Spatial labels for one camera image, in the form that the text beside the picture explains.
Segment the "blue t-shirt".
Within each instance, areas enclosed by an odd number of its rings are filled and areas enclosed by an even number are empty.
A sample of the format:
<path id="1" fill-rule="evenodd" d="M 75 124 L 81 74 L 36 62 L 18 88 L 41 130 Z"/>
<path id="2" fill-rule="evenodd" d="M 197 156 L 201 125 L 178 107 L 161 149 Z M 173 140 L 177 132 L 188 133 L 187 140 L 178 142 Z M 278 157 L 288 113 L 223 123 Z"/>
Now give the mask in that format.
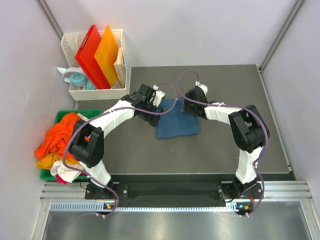
<path id="1" fill-rule="evenodd" d="M 155 128 L 158 140 L 194 136 L 200 133 L 197 117 L 184 112 L 182 110 L 183 103 L 184 99 L 178 98 L 174 108 L 160 118 Z"/>

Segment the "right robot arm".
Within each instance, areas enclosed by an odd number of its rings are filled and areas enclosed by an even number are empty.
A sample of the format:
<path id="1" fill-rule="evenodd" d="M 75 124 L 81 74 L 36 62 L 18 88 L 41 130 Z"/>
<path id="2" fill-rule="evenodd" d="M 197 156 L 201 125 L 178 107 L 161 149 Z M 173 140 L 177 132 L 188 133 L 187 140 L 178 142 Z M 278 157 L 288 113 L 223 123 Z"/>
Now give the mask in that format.
<path id="1" fill-rule="evenodd" d="M 189 90 L 184 98 L 182 110 L 200 118 L 217 121 L 230 126 L 233 139 L 239 148 L 238 167 L 233 192 L 245 198 L 252 191 L 251 183 L 257 178 L 257 165 L 270 132 L 256 106 L 226 105 L 223 102 L 209 102 L 208 88 L 201 84 Z"/>

